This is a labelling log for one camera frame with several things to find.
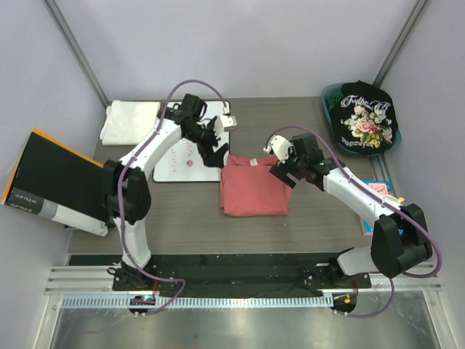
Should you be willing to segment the pink t shirt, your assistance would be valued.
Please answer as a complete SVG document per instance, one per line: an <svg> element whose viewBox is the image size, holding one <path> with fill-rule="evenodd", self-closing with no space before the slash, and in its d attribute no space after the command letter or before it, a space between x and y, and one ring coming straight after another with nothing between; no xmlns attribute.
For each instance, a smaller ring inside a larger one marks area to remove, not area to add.
<svg viewBox="0 0 465 349"><path fill-rule="evenodd" d="M275 156L229 155L221 169L220 208L232 217L286 216L292 189L270 173Z"/></svg>

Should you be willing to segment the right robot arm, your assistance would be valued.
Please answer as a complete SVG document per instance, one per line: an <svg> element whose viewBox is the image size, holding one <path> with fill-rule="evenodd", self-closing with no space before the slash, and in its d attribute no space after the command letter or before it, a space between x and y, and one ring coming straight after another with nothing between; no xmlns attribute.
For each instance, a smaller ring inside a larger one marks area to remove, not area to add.
<svg viewBox="0 0 465 349"><path fill-rule="evenodd" d="M290 188L300 180L313 184L372 227L369 247L344 250L332 262L328 278L334 286L346 286L360 273L379 272L388 278L408 274L432 257L422 210L378 193L337 157L324 156L314 135L305 133L290 140L273 135L264 151L276 156L270 172L281 182Z"/></svg>

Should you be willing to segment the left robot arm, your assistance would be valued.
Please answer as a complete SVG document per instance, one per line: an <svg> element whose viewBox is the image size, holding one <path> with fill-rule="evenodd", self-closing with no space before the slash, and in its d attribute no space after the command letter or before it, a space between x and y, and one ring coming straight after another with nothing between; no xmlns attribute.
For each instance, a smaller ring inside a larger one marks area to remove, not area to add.
<svg viewBox="0 0 465 349"><path fill-rule="evenodd" d="M186 139L197 150L205 168L221 169L230 149L227 136L237 122L230 104L223 100L222 111L209 121L209 108L202 98L186 94L180 103L164 103L157 110L154 125L135 147L117 161L102 168L102 204L120 236L122 268L140 290L149 289L155 273L148 268L152 254L147 242L146 216L152 203L148 179L158 162L178 142Z"/></svg>

